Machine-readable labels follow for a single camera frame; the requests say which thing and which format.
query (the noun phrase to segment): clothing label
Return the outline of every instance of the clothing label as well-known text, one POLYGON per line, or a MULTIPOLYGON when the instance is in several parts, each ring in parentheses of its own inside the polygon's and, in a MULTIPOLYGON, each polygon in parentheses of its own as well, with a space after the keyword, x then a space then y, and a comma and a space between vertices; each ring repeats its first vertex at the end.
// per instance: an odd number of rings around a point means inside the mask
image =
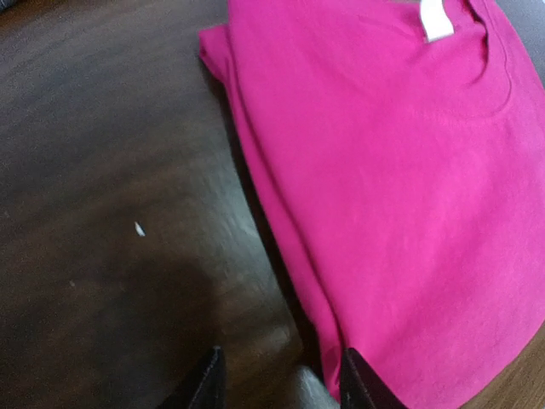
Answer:
POLYGON ((454 34, 454 26, 446 14, 443 0, 421 0, 420 20, 429 42, 454 34))

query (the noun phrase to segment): wood grain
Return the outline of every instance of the wood grain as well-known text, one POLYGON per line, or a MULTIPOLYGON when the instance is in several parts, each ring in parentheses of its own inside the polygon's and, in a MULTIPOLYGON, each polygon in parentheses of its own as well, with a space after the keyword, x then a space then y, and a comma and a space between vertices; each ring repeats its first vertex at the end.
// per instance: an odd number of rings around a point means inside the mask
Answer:
MULTIPOLYGON (((541 6, 506 9, 543 78, 541 6)), ((226 15, 224 0, 0 14, 0 407, 152 408, 217 343, 229 407, 333 406, 198 62, 197 30, 226 15)), ((544 368, 541 331, 468 407, 542 409, 544 368)))

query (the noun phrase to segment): t-shirt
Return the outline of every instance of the t-shirt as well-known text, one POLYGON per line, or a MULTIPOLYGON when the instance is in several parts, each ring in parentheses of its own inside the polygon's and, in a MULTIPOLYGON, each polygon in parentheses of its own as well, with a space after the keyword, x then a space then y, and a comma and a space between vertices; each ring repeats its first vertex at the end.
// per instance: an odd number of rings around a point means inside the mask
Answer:
POLYGON ((489 0, 230 0, 200 33, 338 398, 355 348, 454 408, 545 319, 545 93, 489 0))

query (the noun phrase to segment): wooden surface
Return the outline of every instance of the wooden surface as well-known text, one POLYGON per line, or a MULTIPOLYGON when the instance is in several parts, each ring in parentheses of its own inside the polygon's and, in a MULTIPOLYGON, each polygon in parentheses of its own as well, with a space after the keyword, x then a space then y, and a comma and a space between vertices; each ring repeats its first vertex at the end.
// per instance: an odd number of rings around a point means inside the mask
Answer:
MULTIPOLYGON (((545 5, 502 6, 544 78, 545 5)), ((229 407, 334 407, 198 62, 196 31, 225 19, 225 0, 0 14, 1 408, 153 408, 217 343, 229 407)), ((468 407, 544 405, 541 331, 468 407)))

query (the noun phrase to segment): folded shirt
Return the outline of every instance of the folded shirt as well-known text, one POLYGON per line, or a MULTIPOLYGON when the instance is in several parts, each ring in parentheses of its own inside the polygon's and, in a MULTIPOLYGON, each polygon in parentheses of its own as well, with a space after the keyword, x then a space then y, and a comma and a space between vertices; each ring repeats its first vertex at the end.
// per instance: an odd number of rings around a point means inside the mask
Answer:
POLYGON ((489 0, 230 0, 200 33, 338 398, 357 349, 408 407, 453 408, 545 318, 545 93, 489 0))

